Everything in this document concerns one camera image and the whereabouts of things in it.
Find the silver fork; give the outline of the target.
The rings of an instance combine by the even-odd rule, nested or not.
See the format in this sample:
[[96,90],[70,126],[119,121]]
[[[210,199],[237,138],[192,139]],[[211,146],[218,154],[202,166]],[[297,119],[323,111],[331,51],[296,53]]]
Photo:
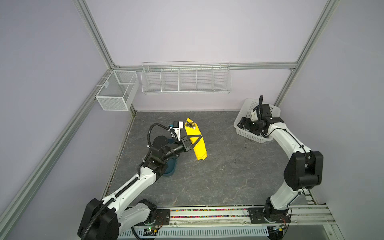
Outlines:
[[191,129],[195,129],[197,127],[197,125],[193,121],[186,122],[185,126]]

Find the teal plastic tray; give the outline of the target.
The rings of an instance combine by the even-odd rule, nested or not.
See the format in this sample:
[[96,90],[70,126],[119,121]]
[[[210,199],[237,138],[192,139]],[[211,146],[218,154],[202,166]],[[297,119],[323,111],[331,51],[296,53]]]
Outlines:
[[174,174],[176,165],[177,165],[177,159],[179,155],[172,153],[172,151],[175,152],[175,148],[178,146],[178,142],[176,142],[173,139],[168,139],[165,136],[161,136],[162,139],[162,160],[166,163],[166,169],[164,170],[164,177],[170,177]]

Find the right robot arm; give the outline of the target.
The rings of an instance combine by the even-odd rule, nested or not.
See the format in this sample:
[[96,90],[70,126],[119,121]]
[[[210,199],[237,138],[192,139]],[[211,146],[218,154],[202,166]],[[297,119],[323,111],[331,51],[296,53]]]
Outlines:
[[289,206],[305,190],[310,190],[322,182],[324,156],[313,151],[300,141],[280,117],[281,110],[265,104],[264,97],[246,99],[236,117],[234,127],[238,135],[263,144],[276,141],[287,155],[284,182],[267,198],[263,215],[273,221],[285,215]]

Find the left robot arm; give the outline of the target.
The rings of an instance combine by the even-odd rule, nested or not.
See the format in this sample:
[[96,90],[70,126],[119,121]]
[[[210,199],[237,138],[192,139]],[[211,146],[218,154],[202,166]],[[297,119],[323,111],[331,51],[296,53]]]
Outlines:
[[137,224],[152,224],[156,220],[155,204],[148,200],[133,207],[130,204],[164,175],[169,160],[189,151],[195,152],[197,160],[208,156],[202,133],[191,119],[168,126],[152,124],[147,143],[149,151],[135,175],[110,195],[87,204],[78,229],[80,239],[116,240]]

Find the white vent grille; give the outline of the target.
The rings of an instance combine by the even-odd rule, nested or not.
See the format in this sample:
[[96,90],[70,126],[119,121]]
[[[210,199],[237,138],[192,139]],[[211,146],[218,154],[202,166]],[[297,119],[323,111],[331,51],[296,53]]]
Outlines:
[[237,237],[268,237],[267,227],[199,227],[199,228],[161,228],[154,236],[149,236],[147,228],[135,227],[136,234],[142,240],[173,239],[221,239]]

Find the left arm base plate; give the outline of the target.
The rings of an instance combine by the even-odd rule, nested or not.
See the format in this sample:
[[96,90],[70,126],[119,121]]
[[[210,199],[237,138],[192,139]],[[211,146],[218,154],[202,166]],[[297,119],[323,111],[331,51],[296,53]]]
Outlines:
[[157,209],[154,214],[150,214],[149,219],[137,226],[168,226],[171,220],[170,209]]

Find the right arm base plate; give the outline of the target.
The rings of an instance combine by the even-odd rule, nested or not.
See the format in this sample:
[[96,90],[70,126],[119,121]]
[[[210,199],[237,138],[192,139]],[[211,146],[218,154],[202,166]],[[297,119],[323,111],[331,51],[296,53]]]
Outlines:
[[291,222],[288,210],[275,211],[262,207],[248,208],[247,216],[252,224],[288,224]]

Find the white mesh wall box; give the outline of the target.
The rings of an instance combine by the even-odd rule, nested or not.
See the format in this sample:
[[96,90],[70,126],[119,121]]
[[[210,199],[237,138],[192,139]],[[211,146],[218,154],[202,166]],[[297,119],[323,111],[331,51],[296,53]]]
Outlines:
[[96,99],[104,111],[129,111],[139,85],[136,71],[111,71]]

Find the aluminium front rail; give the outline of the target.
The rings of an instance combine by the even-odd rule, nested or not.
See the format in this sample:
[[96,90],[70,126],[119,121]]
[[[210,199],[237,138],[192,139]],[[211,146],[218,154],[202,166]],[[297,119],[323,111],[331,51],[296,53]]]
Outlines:
[[157,209],[170,209],[171,220],[168,227],[224,227],[224,226],[268,226],[286,228],[295,225],[334,225],[336,220],[326,205],[293,205],[289,207],[291,222],[288,224],[252,224],[247,216],[248,208],[262,206],[216,206],[216,207],[156,207],[149,203],[139,203],[134,207],[118,213],[112,207],[102,210],[100,216],[97,212],[102,206],[87,208],[78,230],[78,234],[86,229],[104,227],[108,230],[120,232],[129,230],[149,219]]

